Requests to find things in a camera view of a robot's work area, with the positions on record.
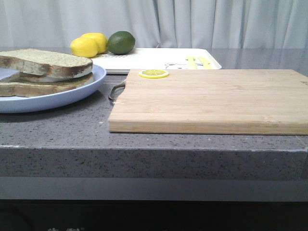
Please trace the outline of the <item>yellow lemon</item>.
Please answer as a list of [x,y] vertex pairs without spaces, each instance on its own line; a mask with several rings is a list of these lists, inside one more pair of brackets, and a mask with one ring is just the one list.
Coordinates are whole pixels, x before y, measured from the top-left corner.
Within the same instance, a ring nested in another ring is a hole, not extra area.
[[103,54],[107,52],[107,44],[108,38],[103,33],[92,32],[92,33],[85,33],[82,35],[85,38],[94,39],[98,44],[98,54]]
[[98,43],[87,37],[79,37],[74,39],[70,44],[70,49],[74,55],[92,58],[99,52]]

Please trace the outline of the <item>wooden cutting board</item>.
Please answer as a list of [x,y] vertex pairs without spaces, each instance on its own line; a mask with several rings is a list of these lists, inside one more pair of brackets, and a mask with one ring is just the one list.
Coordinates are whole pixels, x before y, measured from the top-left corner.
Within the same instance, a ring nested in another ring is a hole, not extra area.
[[111,132],[306,135],[308,79],[286,69],[132,69],[108,118]]

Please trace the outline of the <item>lemon slice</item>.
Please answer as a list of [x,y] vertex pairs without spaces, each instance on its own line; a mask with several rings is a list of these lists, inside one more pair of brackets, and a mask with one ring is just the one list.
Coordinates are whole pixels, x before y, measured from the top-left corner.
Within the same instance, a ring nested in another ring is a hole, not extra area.
[[143,78],[157,79],[169,76],[169,72],[163,69],[145,69],[139,72]]

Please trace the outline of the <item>yellow plastic fork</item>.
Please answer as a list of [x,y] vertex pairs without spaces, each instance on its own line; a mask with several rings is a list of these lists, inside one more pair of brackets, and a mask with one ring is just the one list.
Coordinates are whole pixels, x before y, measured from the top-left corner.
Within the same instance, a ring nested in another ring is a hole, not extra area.
[[191,55],[188,55],[186,57],[186,60],[187,60],[187,68],[188,69],[197,69],[197,64],[195,63],[195,57],[194,56],[191,56]]

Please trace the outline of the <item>green lime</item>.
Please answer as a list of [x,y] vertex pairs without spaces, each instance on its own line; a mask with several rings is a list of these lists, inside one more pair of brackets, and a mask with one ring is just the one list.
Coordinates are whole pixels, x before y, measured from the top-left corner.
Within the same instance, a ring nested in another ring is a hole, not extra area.
[[108,39],[107,49],[117,55],[127,54],[135,46],[134,36],[127,31],[117,31]]

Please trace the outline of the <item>white rectangular tray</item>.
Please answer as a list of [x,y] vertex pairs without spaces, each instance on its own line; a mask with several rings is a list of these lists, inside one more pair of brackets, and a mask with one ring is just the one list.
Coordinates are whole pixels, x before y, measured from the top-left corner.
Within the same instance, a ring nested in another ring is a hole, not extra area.
[[127,74],[131,69],[187,69],[188,55],[195,57],[197,69],[204,69],[199,56],[207,58],[213,69],[222,68],[207,50],[191,48],[134,48],[129,54],[115,55],[109,52],[97,55],[92,60],[109,74]]

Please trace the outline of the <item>light blue plate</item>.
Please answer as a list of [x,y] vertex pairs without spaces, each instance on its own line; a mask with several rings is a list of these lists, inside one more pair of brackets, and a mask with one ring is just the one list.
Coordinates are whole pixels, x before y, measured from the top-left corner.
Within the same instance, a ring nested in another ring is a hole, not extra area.
[[42,110],[53,109],[80,101],[93,94],[102,85],[106,76],[106,70],[98,65],[94,65],[92,69],[94,82],[86,86],[37,97],[1,97],[0,112],[1,113],[27,113]]

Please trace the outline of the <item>fried egg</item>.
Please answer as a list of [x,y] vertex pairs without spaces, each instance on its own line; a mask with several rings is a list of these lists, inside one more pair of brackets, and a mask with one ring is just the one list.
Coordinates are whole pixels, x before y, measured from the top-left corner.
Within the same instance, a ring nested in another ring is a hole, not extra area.
[[20,72],[19,76],[22,80],[30,81],[30,82],[61,82],[68,81],[71,78],[57,78],[57,77],[49,77],[49,76],[38,76],[34,74],[28,74]]

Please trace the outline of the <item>front yellow lemon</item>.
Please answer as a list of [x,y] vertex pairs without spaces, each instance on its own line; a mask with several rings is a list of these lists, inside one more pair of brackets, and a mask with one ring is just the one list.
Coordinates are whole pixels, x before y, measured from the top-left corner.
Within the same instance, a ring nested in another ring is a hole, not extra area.
[[74,39],[70,44],[70,49],[74,55],[92,58],[99,52],[98,43],[87,37],[79,37]]

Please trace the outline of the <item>bread slice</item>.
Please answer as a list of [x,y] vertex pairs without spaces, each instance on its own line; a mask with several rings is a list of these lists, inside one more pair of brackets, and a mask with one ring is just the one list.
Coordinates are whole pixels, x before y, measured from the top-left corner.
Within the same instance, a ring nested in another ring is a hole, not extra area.
[[0,52],[1,68],[36,76],[77,78],[92,72],[92,59],[72,54],[37,49]]
[[31,82],[22,79],[21,73],[15,73],[0,81],[1,97],[35,97],[74,90],[94,82],[94,74],[71,78],[59,82]]

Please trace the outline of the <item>rear yellow lemon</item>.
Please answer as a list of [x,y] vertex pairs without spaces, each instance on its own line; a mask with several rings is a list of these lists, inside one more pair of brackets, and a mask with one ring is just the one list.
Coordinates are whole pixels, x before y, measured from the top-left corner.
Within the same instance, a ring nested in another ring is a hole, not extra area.
[[85,38],[94,39],[98,44],[98,54],[103,54],[107,52],[107,44],[108,38],[103,33],[92,32],[92,33],[85,33],[82,35]]

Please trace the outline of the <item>yellow plastic knife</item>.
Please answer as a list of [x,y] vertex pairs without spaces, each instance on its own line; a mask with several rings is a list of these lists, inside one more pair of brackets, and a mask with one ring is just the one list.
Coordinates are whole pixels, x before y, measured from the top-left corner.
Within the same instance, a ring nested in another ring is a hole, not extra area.
[[198,59],[202,63],[204,69],[213,69],[211,62],[207,58],[199,56]]

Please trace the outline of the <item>grey curtain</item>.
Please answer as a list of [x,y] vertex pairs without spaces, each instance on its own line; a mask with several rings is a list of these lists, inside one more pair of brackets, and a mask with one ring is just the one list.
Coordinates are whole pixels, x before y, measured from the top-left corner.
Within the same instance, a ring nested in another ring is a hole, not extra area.
[[68,47],[84,33],[128,31],[142,48],[308,46],[305,0],[3,0],[3,47]]

